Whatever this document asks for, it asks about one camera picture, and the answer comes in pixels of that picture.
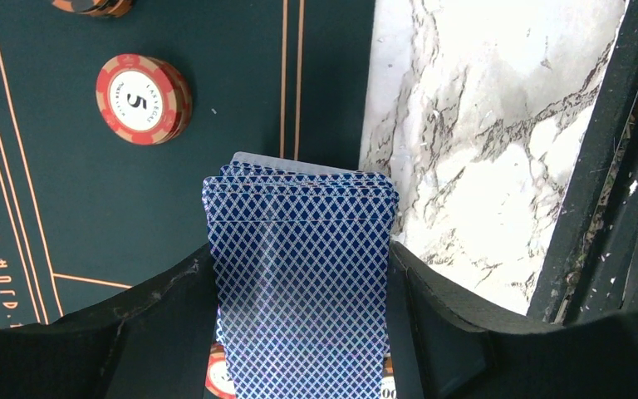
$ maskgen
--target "marble surface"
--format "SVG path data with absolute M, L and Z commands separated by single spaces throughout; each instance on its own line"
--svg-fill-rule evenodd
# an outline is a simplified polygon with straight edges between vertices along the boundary
M 394 236 L 525 313 L 624 0 L 378 0 L 361 168 L 401 195 Z

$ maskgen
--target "casino table felt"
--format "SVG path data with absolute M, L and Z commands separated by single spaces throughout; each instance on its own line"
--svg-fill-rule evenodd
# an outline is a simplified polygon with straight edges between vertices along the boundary
M 52 323 L 193 252 L 202 181 L 237 151 L 354 170 L 373 7 L 138 0 L 100 19 L 0 1 L 0 328 Z M 96 77 L 127 52 L 191 86 L 180 137 L 132 145 L 106 126 Z

